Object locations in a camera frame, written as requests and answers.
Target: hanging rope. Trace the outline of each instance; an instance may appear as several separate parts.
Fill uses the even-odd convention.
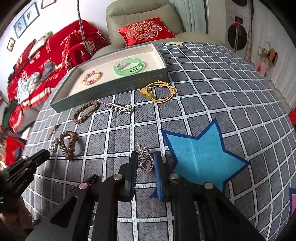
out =
[[[89,55],[90,56],[93,56],[93,53],[91,52],[91,50],[86,45],[85,36],[84,36],[84,30],[83,30],[82,20],[81,20],[80,10],[79,10],[79,0],[77,0],[77,13],[78,13],[78,21],[79,21],[79,27],[80,27],[80,31],[81,31],[81,38],[82,38],[83,44],[85,46],[85,49],[89,53]]]

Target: green plastic wristband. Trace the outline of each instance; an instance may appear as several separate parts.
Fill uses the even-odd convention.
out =
[[[129,69],[122,69],[124,66],[128,64],[137,64],[137,65]],[[142,60],[140,60],[139,58],[127,58],[124,61],[116,64],[113,69],[115,74],[125,76],[125,75],[134,74],[140,71],[142,67],[143,67],[143,63],[142,63]]]

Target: gray checkered blanket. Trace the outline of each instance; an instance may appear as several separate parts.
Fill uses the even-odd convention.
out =
[[[264,238],[274,240],[288,220],[289,187],[296,187],[295,130],[284,107],[268,81],[225,47],[197,42],[156,47],[178,89],[167,103],[149,102],[139,91],[121,93],[105,99],[131,104],[131,116],[101,105],[83,124],[75,124],[72,116],[79,107],[56,113],[49,105],[54,94],[45,102],[24,155],[47,149],[47,133],[56,123],[61,125],[55,137],[72,130],[79,138],[75,161],[67,161],[58,150],[38,168],[23,193],[27,208],[35,219],[45,218],[73,185],[93,173],[102,180],[116,174],[137,142],[151,152],[161,151],[163,160],[171,163],[161,129],[197,136],[217,118],[225,148],[251,162],[229,181],[225,195]],[[168,95],[167,89],[153,91],[157,98]],[[155,187],[154,172],[139,169],[134,200],[119,203],[118,240],[173,240],[173,205],[149,198]]]

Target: light blue curtain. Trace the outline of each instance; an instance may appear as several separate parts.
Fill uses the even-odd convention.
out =
[[[206,33],[204,0],[169,0],[185,32]]]

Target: brown beaded bracelet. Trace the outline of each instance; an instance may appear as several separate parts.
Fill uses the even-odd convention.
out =
[[[64,138],[70,136],[70,143],[69,143],[69,148],[67,149],[65,143],[64,143]],[[74,151],[75,151],[75,142],[77,140],[76,133],[73,131],[64,131],[60,136],[59,136],[59,146],[61,148],[61,151],[65,158],[67,160],[72,160],[74,157]]]
[[[82,112],[83,110],[85,110],[87,107],[94,105],[94,107],[87,112],[84,116],[82,116],[80,119],[77,119],[79,116],[79,113]],[[73,115],[73,121],[76,124],[81,124],[83,123],[92,113],[94,113],[98,108],[99,108],[99,102],[96,100],[91,100],[90,102],[87,102],[85,104],[83,104]]]

